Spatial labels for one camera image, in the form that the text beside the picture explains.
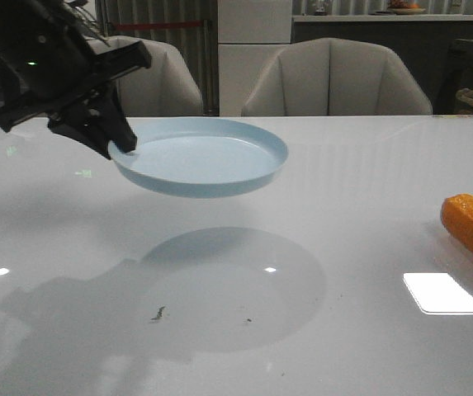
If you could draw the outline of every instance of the red rope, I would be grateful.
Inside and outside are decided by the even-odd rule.
[[[162,22],[118,25],[111,23],[117,31],[152,31],[157,29],[182,29],[203,26],[203,21]]]

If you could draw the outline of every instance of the white cabinet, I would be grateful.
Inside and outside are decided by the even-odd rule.
[[[292,0],[219,0],[220,115],[239,116],[266,59],[291,42]]]

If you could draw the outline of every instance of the kitchen counter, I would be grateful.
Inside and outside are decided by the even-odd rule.
[[[417,14],[417,15],[294,15],[295,23],[329,22],[455,22],[473,21],[473,15]]]

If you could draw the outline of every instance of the corrugated metal wall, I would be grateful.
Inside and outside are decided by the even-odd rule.
[[[473,14],[473,0],[410,0],[417,3],[429,14]],[[315,0],[294,0],[293,13],[313,14]],[[328,1],[331,15],[366,15],[374,11],[385,10],[388,0],[332,0]]]
[[[217,6],[216,0],[96,0],[101,23],[154,24],[209,21],[203,27],[149,31],[121,31],[149,40],[162,41],[179,49],[203,94],[206,112],[219,108],[217,86]]]

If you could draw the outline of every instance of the chair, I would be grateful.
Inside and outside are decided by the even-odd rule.
[[[97,54],[142,41],[152,55],[152,67],[142,68],[116,81],[126,116],[202,116],[203,100],[181,54],[174,46],[152,40],[115,35],[109,47],[90,40]]]
[[[381,45],[324,38],[288,45],[266,63],[242,116],[430,115],[400,57]]]

